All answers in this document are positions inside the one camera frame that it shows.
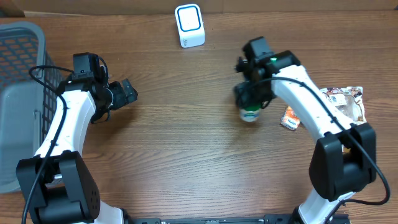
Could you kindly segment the green bottle cap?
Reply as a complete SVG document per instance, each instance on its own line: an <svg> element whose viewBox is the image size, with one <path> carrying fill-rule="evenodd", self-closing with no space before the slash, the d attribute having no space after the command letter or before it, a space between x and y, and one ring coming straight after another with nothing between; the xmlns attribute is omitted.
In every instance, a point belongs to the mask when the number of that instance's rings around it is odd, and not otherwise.
<svg viewBox="0 0 398 224"><path fill-rule="evenodd" d="M259 118L259 113L261 110L260 105L251 105L245 108L239 109L239 117L245 122L255 122Z"/></svg>

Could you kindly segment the orange tissue pack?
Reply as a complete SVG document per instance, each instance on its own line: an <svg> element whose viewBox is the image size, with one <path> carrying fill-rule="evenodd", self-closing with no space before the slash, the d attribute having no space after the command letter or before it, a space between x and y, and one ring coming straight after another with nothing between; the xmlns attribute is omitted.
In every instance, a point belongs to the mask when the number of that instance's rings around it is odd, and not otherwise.
<svg viewBox="0 0 398 224"><path fill-rule="evenodd" d="M280 119L280 124L290 130L295 131L299 127L300 123L301 120L294 113L292 107L286 107L284 115Z"/></svg>

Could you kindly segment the beige snack pouch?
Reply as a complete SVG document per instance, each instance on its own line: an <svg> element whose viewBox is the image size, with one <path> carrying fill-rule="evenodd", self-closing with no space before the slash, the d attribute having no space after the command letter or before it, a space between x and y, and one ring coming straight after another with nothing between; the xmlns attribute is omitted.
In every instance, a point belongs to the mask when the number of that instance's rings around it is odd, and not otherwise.
<svg viewBox="0 0 398 224"><path fill-rule="evenodd" d="M365 109L363 104L363 87L347 86L322 88L324 94L333 106L345 116L352 119L355 124L366 123Z"/></svg>

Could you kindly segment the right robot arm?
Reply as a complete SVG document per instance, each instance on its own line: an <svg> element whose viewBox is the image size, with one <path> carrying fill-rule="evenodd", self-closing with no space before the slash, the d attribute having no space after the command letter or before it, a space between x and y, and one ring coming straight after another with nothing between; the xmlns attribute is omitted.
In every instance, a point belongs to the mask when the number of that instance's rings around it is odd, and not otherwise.
<svg viewBox="0 0 398 224"><path fill-rule="evenodd" d="M333 214L356 192L376 180L376 134L355 124L328 101L289 50L274 53L264 37L243 47L236 71L244 82L234 87L239 116L254 122L275 98L283 99L310 133L315 150L309 167L313 189L289 223L343 223Z"/></svg>

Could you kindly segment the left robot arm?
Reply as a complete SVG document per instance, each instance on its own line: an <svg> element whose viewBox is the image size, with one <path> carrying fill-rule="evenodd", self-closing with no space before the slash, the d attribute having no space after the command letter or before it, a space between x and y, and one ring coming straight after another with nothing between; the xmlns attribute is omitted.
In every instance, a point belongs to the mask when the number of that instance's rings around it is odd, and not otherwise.
<svg viewBox="0 0 398 224"><path fill-rule="evenodd" d="M99 55L75 54L73 66L57 87L40 82L56 95L57 107L43 143L16 167L25 199L21 222L132 223L125 209L101 200L81 154L89 124L135 102L138 92L128 79L109 82Z"/></svg>

